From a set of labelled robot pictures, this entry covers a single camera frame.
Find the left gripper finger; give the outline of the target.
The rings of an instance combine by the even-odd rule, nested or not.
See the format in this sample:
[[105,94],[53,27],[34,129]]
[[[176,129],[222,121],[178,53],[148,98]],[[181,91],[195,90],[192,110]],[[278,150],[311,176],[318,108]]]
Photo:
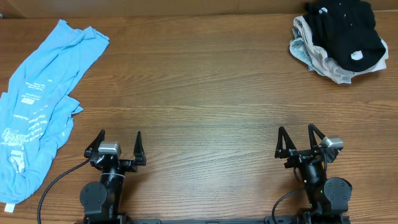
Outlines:
[[94,141],[85,149],[84,157],[90,158],[94,152],[98,152],[98,148],[102,141],[104,141],[105,130],[102,129]]
[[136,141],[134,145],[134,157],[137,166],[145,166],[147,163],[146,155],[142,145],[141,132],[137,132]]

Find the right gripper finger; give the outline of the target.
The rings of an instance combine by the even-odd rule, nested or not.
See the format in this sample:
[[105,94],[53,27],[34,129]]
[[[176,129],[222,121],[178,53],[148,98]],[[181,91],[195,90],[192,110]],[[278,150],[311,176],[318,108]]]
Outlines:
[[308,125],[308,135],[311,150],[321,152],[321,147],[318,145],[315,136],[318,136],[321,140],[326,136],[313,123]]
[[291,140],[287,131],[283,126],[278,129],[277,146],[275,149],[275,158],[285,159],[292,155],[297,148]]

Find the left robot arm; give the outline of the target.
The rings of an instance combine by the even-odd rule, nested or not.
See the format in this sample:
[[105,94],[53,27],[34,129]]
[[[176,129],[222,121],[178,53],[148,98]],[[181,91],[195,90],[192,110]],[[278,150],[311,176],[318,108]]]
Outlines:
[[106,141],[105,130],[85,149],[84,157],[92,167],[101,171],[100,180],[86,184],[80,192],[84,207],[84,223],[131,223],[126,213],[119,211],[125,174],[137,172],[147,163],[142,146],[141,132],[137,133],[134,159],[121,158],[121,146],[117,141]]

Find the light blue printed t-shirt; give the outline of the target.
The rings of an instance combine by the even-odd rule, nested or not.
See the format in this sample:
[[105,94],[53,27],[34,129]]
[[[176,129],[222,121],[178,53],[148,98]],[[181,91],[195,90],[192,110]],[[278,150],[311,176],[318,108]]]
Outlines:
[[1,95],[1,203],[6,212],[43,184],[68,141],[73,115],[83,111],[69,94],[101,57],[109,37],[59,20],[9,80]]

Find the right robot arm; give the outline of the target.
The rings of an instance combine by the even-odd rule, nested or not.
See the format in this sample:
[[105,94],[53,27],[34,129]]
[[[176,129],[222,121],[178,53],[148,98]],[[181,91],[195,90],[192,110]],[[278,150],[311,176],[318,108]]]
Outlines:
[[285,159],[286,169],[292,168],[296,179],[302,183],[301,189],[282,196],[274,204],[271,212],[273,223],[279,223],[275,215],[277,206],[284,199],[301,191],[306,192],[309,208],[301,208],[289,223],[349,223],[348,202],[351,199],[352,185],[340,177],[327,177],[328,164],[335,161],[343,149],[341,138],[331,138],[323,134],[314,124],[308,125],[310,148],[299,151],[283,126],[278,130],[275,157]]

